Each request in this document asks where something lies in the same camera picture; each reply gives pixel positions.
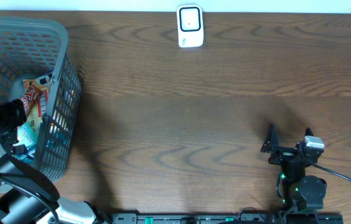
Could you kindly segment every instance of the white rectangular object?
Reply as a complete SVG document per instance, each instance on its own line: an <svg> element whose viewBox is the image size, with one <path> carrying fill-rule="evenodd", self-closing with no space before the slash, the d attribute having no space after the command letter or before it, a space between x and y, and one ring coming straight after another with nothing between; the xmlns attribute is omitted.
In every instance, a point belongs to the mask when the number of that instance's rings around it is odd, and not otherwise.
<svg viewBox="0 0 351 224"><path fill-rule="evenodd" d="M178 45L200 47L203 44L203 14L196 5L181 6L177 9Z"/></svg>

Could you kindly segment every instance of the red snack wrapper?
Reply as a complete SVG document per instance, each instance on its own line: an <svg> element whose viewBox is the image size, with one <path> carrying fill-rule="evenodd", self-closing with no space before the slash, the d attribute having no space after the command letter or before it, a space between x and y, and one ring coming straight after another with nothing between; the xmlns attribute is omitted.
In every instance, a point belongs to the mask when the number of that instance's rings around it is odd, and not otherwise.
<svg viewBox="0 0 351 224"><path fill-rule="evenodd" d="M34 106L34 103L42 94L42 91L36 88L32 82L30 82L27 86L25 85L25 89L24 96L21 100L24 104L25 114L28 116Z"/></svg>

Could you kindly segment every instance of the yellow package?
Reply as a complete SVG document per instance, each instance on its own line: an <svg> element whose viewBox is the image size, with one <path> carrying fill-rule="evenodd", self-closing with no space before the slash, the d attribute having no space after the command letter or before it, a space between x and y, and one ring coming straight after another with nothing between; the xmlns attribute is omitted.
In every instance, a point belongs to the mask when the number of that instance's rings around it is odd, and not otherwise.
<svg viewBox="0 0 351 224"><path fill-rule="evenodd" d="M51 89L50 76L44 75L36 78L35 80L24 80L24 87L27 88L29 85L34 85L36 88L42 91L39 99L37 99L37 102L27 117L27 122L30 123L30 127L38 136L40 126L43 123L42 117L45 114L47 102L49 100L49 93Z"/></svg>

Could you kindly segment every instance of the wood grain surface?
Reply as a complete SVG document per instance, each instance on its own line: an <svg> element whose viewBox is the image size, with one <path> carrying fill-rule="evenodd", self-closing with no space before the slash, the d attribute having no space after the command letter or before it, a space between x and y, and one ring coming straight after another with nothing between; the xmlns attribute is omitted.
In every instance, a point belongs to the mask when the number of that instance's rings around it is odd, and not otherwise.
<svg viewBox="0 0 351 224"><path fill-rule="evenodd" d="M0 16L68 30L83 93L62 196L108 212L273 210L269 123L289 147L311 127L319 164L351 177L351 15L206 13L196 49L178 47L175 13ZM328 183L323 211L351 223L351 183L307 174Z"/></svg>

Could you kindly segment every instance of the plastic basket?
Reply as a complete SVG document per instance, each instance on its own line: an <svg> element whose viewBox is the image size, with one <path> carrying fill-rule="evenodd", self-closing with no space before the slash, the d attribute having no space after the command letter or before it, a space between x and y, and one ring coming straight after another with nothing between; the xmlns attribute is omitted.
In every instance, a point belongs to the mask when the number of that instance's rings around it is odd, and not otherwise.
<svg viewBox="0 0 351 224"><path fill-rule="evenodd" d="M53 71L52 86L31 164L51 181L63 176L80 100L80 81L67 54L63 25L43 19L0 17L0 103L25 74Z"/></svg>

